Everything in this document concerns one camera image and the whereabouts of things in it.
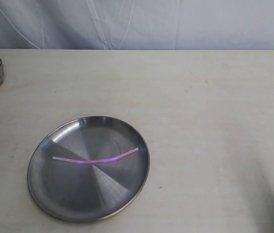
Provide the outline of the white backdrop curtain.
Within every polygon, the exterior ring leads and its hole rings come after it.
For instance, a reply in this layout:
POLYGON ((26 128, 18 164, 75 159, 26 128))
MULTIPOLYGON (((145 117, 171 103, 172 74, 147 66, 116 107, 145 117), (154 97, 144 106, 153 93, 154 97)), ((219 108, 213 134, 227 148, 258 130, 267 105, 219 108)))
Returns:
POLYGON ((0 0, 0 48, 274 50, 274 0, 0 0))

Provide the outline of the round steel plate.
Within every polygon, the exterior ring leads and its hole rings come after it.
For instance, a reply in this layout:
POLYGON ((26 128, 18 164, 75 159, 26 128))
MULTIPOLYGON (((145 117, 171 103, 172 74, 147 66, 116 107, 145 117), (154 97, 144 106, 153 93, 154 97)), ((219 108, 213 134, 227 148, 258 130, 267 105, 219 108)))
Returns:
POLYGON ((129 205, 149 169, 148 146, 133 126, 110 116, 86 116, 39 143, 28 165, 27 186, 47 214, 91 222, 129 205))

